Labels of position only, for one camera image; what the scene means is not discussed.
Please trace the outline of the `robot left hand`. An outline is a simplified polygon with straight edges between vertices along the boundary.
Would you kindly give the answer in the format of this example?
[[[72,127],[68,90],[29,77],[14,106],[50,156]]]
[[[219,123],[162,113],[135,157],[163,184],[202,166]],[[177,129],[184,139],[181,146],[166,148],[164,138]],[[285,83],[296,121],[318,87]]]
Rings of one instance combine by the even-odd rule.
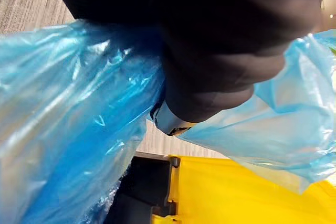
[[[284,52],[310,33],[322,0],[63,0],[76,19],[157,25],[165,98],[156,127],[178,135],[249,100],[275,77]]]

